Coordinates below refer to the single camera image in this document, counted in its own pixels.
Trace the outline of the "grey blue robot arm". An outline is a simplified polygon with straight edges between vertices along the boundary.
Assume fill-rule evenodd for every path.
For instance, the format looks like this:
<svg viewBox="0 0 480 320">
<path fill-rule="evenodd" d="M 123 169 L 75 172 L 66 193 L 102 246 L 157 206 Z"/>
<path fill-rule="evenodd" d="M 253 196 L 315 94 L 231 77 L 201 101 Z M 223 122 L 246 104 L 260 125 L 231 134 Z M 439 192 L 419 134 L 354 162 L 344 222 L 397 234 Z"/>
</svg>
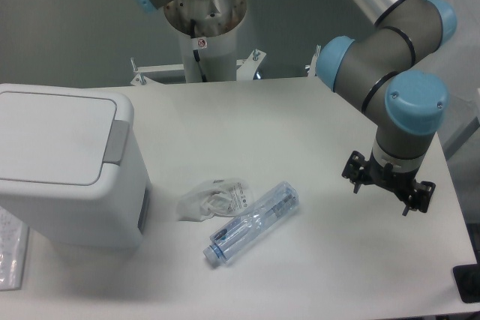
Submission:
<svg viewBox="0 0 480 320">
<path fill-rule="evenodd" d="M 317 76 L 376 125 L 369 157 L 354 151 L 342 175 L 355 188 L 376 185 L 426 212 L 435 191 L 416 174 L 449 105 L 437 76 L 416 70 L 455 33 L 457 17 L 443 0 L 353 0 L 373 23 L 362 41 L 336 37 L 320 51 Z"/>
</svg>

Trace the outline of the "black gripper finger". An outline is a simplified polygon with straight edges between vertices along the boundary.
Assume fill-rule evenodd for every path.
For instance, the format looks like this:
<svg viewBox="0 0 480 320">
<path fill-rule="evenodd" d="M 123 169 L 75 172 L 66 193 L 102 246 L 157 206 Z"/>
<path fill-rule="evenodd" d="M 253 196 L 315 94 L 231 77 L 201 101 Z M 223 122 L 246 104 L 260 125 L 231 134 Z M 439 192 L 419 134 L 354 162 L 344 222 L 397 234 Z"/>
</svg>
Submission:
<svg viewBox="0 0 480 320">
<path fill-rule="evenodd" d="M 341 176 L 353 185 L 353 192 L 357 193 L 366 182 L 366 160 L 358 151 L 353 151 L 343 168 Z"/>
<path fill-rule="evenodd" d="M 402 202 L 405 204 L 402 215 L 406 216 L 410 211 L 426 213 L 435 189 L 436 184 L 434 182 L 417 182 L 414 180 L 412 184 L 401 193 L 403 196 Z"/>
</svg>

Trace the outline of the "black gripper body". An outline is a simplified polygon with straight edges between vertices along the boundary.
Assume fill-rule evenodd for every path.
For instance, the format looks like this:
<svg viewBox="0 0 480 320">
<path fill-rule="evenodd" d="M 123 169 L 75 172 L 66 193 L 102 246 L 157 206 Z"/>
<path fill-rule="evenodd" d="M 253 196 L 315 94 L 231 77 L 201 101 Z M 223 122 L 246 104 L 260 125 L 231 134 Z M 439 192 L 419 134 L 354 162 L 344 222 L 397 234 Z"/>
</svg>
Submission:
<svg viewBox="0 0 480 320">
<path fill-rule="evenodd" d="M 395 194 L 399 200 L 409 200 L 416 196 L 416 174 L 419 168 L 409 172 L 396 172 L 392 164 L 382 166 L 373 155 L 363 169 L 364 185 L 377 185 Z"/>
</svg>

